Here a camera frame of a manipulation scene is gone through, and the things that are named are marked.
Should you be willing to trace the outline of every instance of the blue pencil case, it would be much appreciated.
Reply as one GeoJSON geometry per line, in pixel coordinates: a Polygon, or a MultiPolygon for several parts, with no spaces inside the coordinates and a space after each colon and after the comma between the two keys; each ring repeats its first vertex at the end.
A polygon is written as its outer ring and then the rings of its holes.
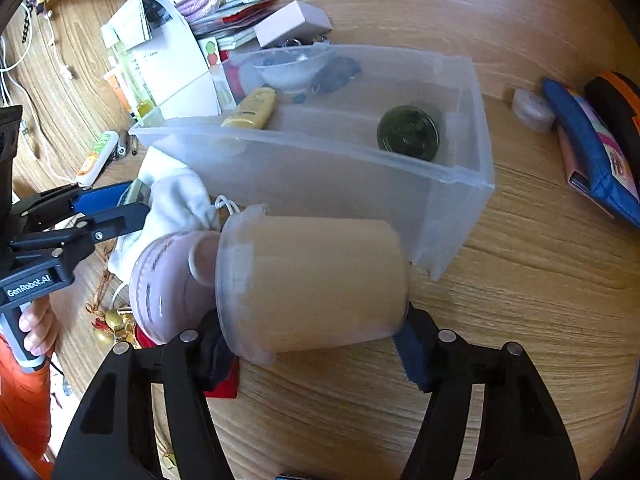
{"type": "Polygon", "coordinates": [[[542,83],[542,91],[586,169],[591,197],[640,227],[638,190],[616,139],[576,92],[548,78],[542,83]]]}

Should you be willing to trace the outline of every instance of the beige container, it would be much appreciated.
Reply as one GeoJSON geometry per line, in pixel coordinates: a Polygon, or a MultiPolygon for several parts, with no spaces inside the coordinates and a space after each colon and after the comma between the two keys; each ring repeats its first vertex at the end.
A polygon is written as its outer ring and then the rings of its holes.
{"type": "Polygon", "coordinates": [[[251,206],[222,231],[218,315],[229,348],[249,361],[391,336],[408,294],[407,263],[386,222],[266,216],[251,206]]]}

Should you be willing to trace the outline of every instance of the finger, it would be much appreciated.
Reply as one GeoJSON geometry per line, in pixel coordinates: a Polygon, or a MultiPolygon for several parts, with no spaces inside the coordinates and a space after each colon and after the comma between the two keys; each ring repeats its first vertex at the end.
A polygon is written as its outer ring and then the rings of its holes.
{"type": "Polygon", "coordinates": [[[47,333],[45,338],[42,340],[42,342],[38,345],[38,347],[34,348],[31,353],[33,353],[33,355],[43,355],[43,354],[46,354],[49,350],[51,350],[51,348],[53,348],[53,345],[56,342],[56,338],[58,337],[59,330],[60,330],[60,325],[58,323],[58,320],[54,317],[53,322],[51,323],[51,328],[49,329],[49,332],[47,333]]]}
{"type": "Polygon", "coordinates": [[[52,323],[53,312],[51,310],[47,310],[44,316],[42,316],[40,322],[24,338],[24,349],[31,352],[34,348],[37,348],[49,333],[52,323]]]}
{"type": "Polygon", "coordinates": [[[20,321],[18,321],[18,326],[20,330],[23,332],[28,332],[29,330],[33,330],[36,325],[42,321],[47,310],[50,310],[51,304],[49,303],[49,297],[44,296],[42,298],[38,298],[37,300],[31,301],[31,304],[27,307],[22,315],[20,316],[20,321]]]}

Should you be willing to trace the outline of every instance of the translucent storage box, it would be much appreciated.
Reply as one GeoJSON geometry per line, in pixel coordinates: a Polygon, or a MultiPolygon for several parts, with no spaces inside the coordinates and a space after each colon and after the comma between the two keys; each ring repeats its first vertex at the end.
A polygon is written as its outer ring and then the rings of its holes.
{"type": "Polygon", "coordinates": [[[186,163],[210,194],[241,205],[267,203],[279,216],[388,221],[406,257],[433,279],[494,191],[482,95],[466,57],[358,45],[261,50],[213,67],[130,133],[186,163]],[[220,127],[265,84],[278,91],[265,129],[220,127]],[[437,127],[431,162],[378,147],[380,119],[400,105],[420,108],[437,127]]]}

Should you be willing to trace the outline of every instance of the wooden table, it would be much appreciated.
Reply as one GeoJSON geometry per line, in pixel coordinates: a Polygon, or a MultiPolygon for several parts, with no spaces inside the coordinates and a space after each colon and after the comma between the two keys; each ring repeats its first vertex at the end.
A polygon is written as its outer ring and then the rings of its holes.
{"type": "MultiPolygon", "coordinates": [[[[41,20],[33,52],[17,70],[53,144],[57,171],[77,168],[102,130],[126,127],[101,79],[107,64],[98,34],[123,1],[61,4],[53,23],[75,81],[58,75],[41,20]]],[[[620,434],[640,354],[638,232],[570,191],[556,136],[528,130],[500,99],[514,86],[535,88],[543,74],[579,87],[598,70],[617,68],[640,81],[640,49],[607,0],[306,1],[328,11],[337,43],[474,59],[486,95],[496,193],[439,282],[413,269],[412,300],[469,342],[524,345],[588,478],[620,434]]],[[[21,51],[21,27],[19,14],[9,36],[12,52],[21,51]]],[[[115,164],[101,182],[132,178],[141,160],[115,164]]],[[[43,168],[19,153],[18,192],[60,184],[43,168]]],[[[92,339],[82,308],[102,268],[94,254],[79,266],[76,284],[54,298],[64,325],[60,360],[79,395],[108,351],[92,339]]],[[[458,478],[470,470],[481,393],[474,393],[458,478]]],[[[243,362],[238,399],[209,406],[236,478],[268,479],[286,470],[390,480],[407,459],[427,403],[406,381],[392,342],[382,340],[281,356],[271,368],[243,362]]]]}

